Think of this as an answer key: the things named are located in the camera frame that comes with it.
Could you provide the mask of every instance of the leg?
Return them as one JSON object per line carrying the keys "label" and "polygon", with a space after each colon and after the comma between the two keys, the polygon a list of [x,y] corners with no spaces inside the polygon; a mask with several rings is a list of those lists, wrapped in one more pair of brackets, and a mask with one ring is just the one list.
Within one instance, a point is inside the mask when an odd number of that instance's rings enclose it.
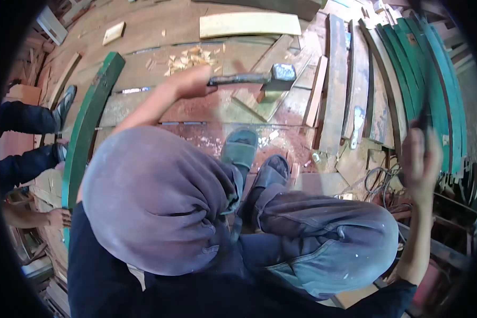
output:
{"label": "leg", "polygon": [[5,102],[0,106],[0,130],[27,134],[55,133],[56,120],[45,107],[26,105],[20,101]]}
{"label": "leg", "polygon": [[28,182],[60,162],[58,144],[47,145],[0,160],[0,190],[2,196],[15,186]]}
{"label": "leg", "polygon": [[366,202],[285,192],[273,184],[254,205],[264,232],[242,235],[246,266],[322,299],[372,283],[394,261],[398,229],[387,210]]}
{"label": "leg", "polygon": [[82,182],[97,241],[116,258],[164,276],[216,263],[235,266],[221,269],[238,275],[244,271],[222,217],[236,209],[241,190],[233,165],[151,126],[107,138]]}

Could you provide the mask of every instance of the dark pants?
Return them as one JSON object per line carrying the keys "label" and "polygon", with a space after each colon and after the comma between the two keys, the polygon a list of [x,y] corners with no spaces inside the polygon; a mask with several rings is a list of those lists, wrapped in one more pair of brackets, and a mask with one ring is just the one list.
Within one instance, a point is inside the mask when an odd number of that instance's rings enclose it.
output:
{"label": "dark pants", "polygon": [[397,252],[397,224],[382,207],[280,184],[251,211],[262,233],[239,236],[238,217],[229,232],[223,215],[236,212],[242,196],[238,169],[156,127],[107,138],[81,186],[97,241],[153,274],[264,272],[325,299],[371,284]]}
{"label": "dark pants", "polygon": [[[0,136],[4,131],[27,134],[54,133],[56,122],[45,107],[5,102],[0,106]],[[58,164],[56,145],[47,145],[0,160],[0,193],[5,196],[15,186],[28,182]]]}

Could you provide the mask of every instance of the light wood plank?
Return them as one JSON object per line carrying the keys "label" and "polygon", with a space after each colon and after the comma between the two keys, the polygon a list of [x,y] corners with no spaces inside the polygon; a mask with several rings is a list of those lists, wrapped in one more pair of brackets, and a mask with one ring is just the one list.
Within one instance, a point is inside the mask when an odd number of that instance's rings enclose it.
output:
{"label": "light wood plank", "polygon": [[301,35],[293,14],[237,12],[200,17],[200,39],[247,34]]}
{"label": "light wood plank", "polygon": [[318,108],[321,103],[321,92],[324,89],[325,74],[327,72],[327,58],[321,56],[316,68],[316,78],[314,79],[313,89],[309,97],[309,107],[304,118],[306,126],[315,127]]}

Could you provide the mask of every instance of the wooden floor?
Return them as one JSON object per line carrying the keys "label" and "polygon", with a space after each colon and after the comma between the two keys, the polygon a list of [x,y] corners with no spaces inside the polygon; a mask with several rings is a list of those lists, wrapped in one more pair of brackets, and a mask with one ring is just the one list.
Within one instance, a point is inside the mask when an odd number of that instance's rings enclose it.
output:
{"label": "wooden floor", "polygon": [[[304,39],[308,32],[316,33],[321,51],[325,52],[327,14],[336,14],[345,21],[362,17],[363,4],[355,0],[348,0],[348,2],[356,5],[347,8],[339,3],[329,1],[327,7],[320,10],[312,22],[300,20],[303,30],[301,38]],[[107,101],[100,122],[102,129],[96,131],[95,150],[109,135],[112,128],[149,94],[149,92],[122,94],[120,91],[137,87],[153,88],[162,82],[165,79],[163,74],[168,69],[167,61],[170,55],[180,56],[182,51],[195,45],[202,45],[205,50],[216,52],[215,58],[218,61],[214,66],[215,69],[218,69],[216,75],[250,70],[279,38],[278,36],[219,38],[203,44],[200,44],[199,40],[200,16],[242,11],[261,10],[214,3],[193,3],[190,0],[161,2],[146,0],[134,3],[124,0],[96,0],[92,3],[92,8],[68,30],[69,34],[62,45],[56,47],[47,56],[38,81],[43,83],[48,69],[51,69],[47,91],[41,93],[41,96],[45,96],[41,105],[48,102],[57,80],[64,72],[73,54],[76,52],[81,54],[82,59],[65,86],[77,85],[78,88],[63,130],[63,138],[70,139],[78,110],[95,73],[101,67],[108,52],[119,52],[126,60],[126,64]],[[107,46],[102,46],[106,29],[122,21],[126,23],[123,37]],[[290,52],[297,54],[299,51],[297,38],[291,46]],[[316,64],[309,65],[305,71],[308,74],[303,74],[303,76],[314,76],[315,69]],[[220,87],[218,92],[205,98],[178,101],[161,119],[161,127],[198,146],[209,155],[218,157],[229,132],[236,127],[248,126],[255,129],[261,139],[251,169],[252,173],[255,173],[265,158],[272,154],[285,155],[290,164],[298,163],[302,173],[337,172],[336,156],[318,154],[317,162],[313,158],[312,145],[315,128],[303,124],[311,90],[293,88],[273,119],[266,124],[231,98],[234,89],[235,87]],[[373,142],[363,138],[357,153],[367,157],[368,149],[377,147]],[[364,175],[365,173],[361,171],[357,174],[356,179],[358,180]],[[321,180],[321,182],[325,183],[326,189],[331,189],[329,190],[331,193],[326,194],[339,194],[342,190],[347,189],[347,192],[355,195],[356,200],[362,200],[365,195],[363,182],[347,183],[339,174],[333,174],[332,178]],[[36,178],[31,190],[41,201],[45,201],[53,207],[60,207],[61,172],[53,169],[45,171]],[[39,207],[41,210],[49,209],[49,206],[45,204],[41,204],[41,206],[42,208]],[[63,260],[63,264],[56,264],[55,270],[60,270],[63,274],[67,268],[67,250],[63,245],[63,235],[59,231],[51,231],[47,234],[57,258]]]}

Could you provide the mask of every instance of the wooden plank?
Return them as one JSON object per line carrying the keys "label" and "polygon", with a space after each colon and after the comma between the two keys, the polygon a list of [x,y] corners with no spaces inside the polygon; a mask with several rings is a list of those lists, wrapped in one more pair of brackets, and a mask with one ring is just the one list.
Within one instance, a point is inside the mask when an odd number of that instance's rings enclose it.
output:
{"label": "wooden plank", "polygon": [[341,18],[333,14],[329,15],[329,25],[326,100],[322,103],[318,119],[318,138],[315,140],[315,148],[330,155],[337,155],[346,106],[346,35],[344,21]]}
{"label": "wooden plank", "polygon": [[392,126],[394,133],[394,147],[396,151],[401,151],[401,143],[407,135],[407,117],[404,112],[401,89],[397,81],[396,73],[382,40],[374,29],[374,25],[369,20],[360,19],[359,25],[369,44],[369,49],[378,62],[380,73],[385,82],[388,99],[388,107],[392,116]]}
{"label": "wooden plank", "polygon": [[293,14],[236,12],[200,17],[200,39],[232,35],[301,35],[299,18]]}
{"label": "wooden plank", "polygon": [[321,103],[321,92],[324,88],[325,74],[327,71],[327,58],[320,56],[318,66],[316,67],[316,78],[314,79],[313,89],[309,97],[309,105],[304,116],[306,126],[315,127],[316,116],[318,115],[318,106]]}
{"label": "wooden plank", "polygon": [[[413,49],[416,50],[417,60],[425,60],[427,56],[430,56],[429,47],[427,45],[426,36],[423,35],[414,22],[410,22],[412,26],[408,25],[408,21],[411,19],[400,19],[399,28],[404,32],[408,38],[414,38],[415,41],[410,41],[410,45]],[[448,171],[449,166],[452,164],[452,141],[451,143],[445,143],[444,141],[449,139],[449,133],[452,132],[450,122],[447,120],[447,112],[444,111],[443,106],[445,105],[445,96],[444,91],[442,90],[442,85],[439,82],[438,74],[436,71],[436,66],[434,63],[428,62],[429,70],[422,70],[422,75],[424,78],[424,83],[431,85],[432,94],[429,94],[429,108],[432,114],[432,123],[433,126],[438,130],[438,137],[442,150],[444,152],[444,160],[442,163],[442,170]]]}
{"label": "wooden plank", "polygon": [[[350,21],[351,33],[351,72],[348,78],[348,96],[346,99],[346,111],[344,116],[344,138],[351,138],[354,132],[355,107],[367,112],[368,88],[369,88],[369,48],[360,30],[357,21]],[[364,124],[359,129],[357,143],[362,140]]]}
{"label": "wooden plank", "polygon": [[[439,43],[440,51],[439,51],[438,55],[442,55],[441,58],[443,58],[444,60],[447,61],[447,66],[449,67],[450,77],[452,79],[452,83],[453,83],[453,86],[454,86],[454,93],[455,93],[455,96],[456,96],[457,105],[454,109],[452,109],[452,108],[450,109],[449,114],[450,114],[451,120],[453,122],[454,122],[454,119],[452,118],[452,116],[454,115],[454,117],[456,117],[456,115],[457,115],[457,117],[458,117],[459,124],[461,126],[461,156],[464,157],[464,156],[467,155],[467,144],[466,144],[467,134],[466,134],[466,118],[465,118],[465,114],[464,114],[463,97],[462,97],[462,94],[461,94],[461,88],[459,87],[459,81],[458,81],[456,72],[454,72],[454,70],[452,68],[452,61],[449,58],[449,55],[445,54],[445,45],[444,45],[442,39],[440,37],[438,37],[436,31],[433,28],[431,28],[431,30],[433,31],[433,33],[430,34],[429,38],[432,41],[436,40]],[[460,166],[461,166],[461,160],[459,160],[459,165],[456,164],[456,166],[453,167],[453,171],[456,169],[455,171],[458,172],[460,170]]]}
{"label": "wooden plank", "polygon": [[369,50],[369,60],[369,93],[363,137],[385,144],[388,140],[388,119],[391,114],[383,77],[372,50]]}
{"label": "wooden plank", "polygon": [[120,22],[119,24],[116,24],[106,30],[106,33],[104,34],[103,38],[103,45],[106,45],[110,42],[113,42],[123,36],[123,31],[126,28],[126,23],[124,21]]}
{"label": "wooden plank", "polygon": [[395,35],[393,35],[394,32],[392,31],[392,27],[391,29],[389,29],[389,27],[389,25],[386,25],[383,28],[381,25],[378,25],[376,27],[376,31],[380,35],[385,49],[391,58],[392,65],[394,66],[394,71],[396,72],[399,82],[399,87],[401,88],[404,109],[407,114],[407,121],[411,122],[418,116],[418,112],[416,112],[414,104],[420,104],[420,97],[407,59],[402,56],[403,53],[400,51],[399,45],[396,45],[395,43],[397,39],[395,38]]}
{"label": "wooden plank", "polygon": [[[72,209],[85,173],[95,127],[125,61],[116,52],[110,52],[95,75],[74,123],[62,179],[62,206]],[[69,231],[64,229],[65,245],[69,247]]]}
{"label": "wooden plank", "polygon": [[71,58],[67,66],[65,67],[64,73],[62,73],[62,75],[60,76],[60,79],[56,83],[55,89],[51,93],[51,98],[48,103],[48,108],[50,108],[51,110],[54,110],[56,108],[58,99],[60,98],[60,95],[64,91],[65,84],[67,83],[67,80],[69,79],[70,75],[73,73],[80,59],[81,59],[81,55],[79,53],[74,53],[73,57]]}
{"label": "wooden plank", "polygon": [[311,21],[320,9],[320,1],[314,0],[192,0],[193,2],[222,3],[226,5],[239,5],[289,13],[299,16],[300,19]]}

